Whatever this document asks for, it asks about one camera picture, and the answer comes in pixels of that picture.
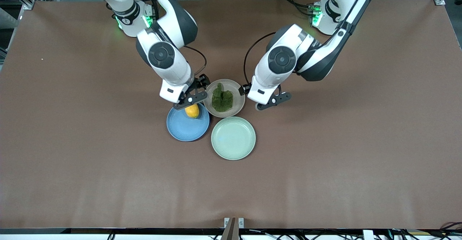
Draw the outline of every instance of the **light green plate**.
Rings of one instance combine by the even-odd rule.
[[[219,156],[236,161],[248,156],[255,146],[255,130],[245,119],[221,120],[212,131],[212,146]]]

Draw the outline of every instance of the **yellow lemon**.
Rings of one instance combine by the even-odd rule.
[[[197,118],[199,116],[199,106],[197,104],[190,105],[184,110],[190,118]]]

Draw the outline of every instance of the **brown table surface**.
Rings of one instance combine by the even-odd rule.
[[[183,3],[211,80],[244,82],[249,46],[307,21],[283,0]],[[462,53],[443,6],[373,0],[322,82],[237,115],[241,161],[168,133],[171,103],[104,3],[37,2],[0,77],[1,227],[439,228],[462,220]],[[267,42],[248,60],[251,75]],[[203,59],[181,49],[193,69]]]

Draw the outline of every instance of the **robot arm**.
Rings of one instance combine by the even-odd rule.
[[[142,1],[105,1],[114,11],[120,28],[128,36],[137,37],[136,48],[142,59],[162,78],[162,98],[174,103],[176,109],[181,109],[207,97],[205,91],[197,92],[197,89],[210,84],[207,76],[195,78],[178,50],[195,40],[197,25],[176,0],[156,0],[166,14],[152,24],[146,20],[152,15],[148,13],[152,12],[152,7]]]
[[[191,43],[197,35],[197,25],[191,15],[176,0],[157,0],[165,9],[150,28],[137,35],[136,48],[142,59],[162,78],[160,97],[174,103],[176,109],[205,100],[207,93],[198,93],[209,82],[205,75],[194,77],[191,67],[178,50]]]
[[[326,77],[338,54],[353,34],[369,0],[336,0],[342,18],[335,33],[320,44],[297,25],[279,29],[269,42],[267,52],[258,63],[248,98],[257,102],[256,108],[264,110],[291,98],[290,93],[274,91],[292,72],[307,81]]]

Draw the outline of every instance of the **blue plate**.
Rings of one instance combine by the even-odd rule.
[[[210,116],[203,104],[199,106],[199,116],[190,118],[184,109],[172,108],[167,115],[167,129],[169,133],[180,141],[194,141],[203,136],[210,124]]]

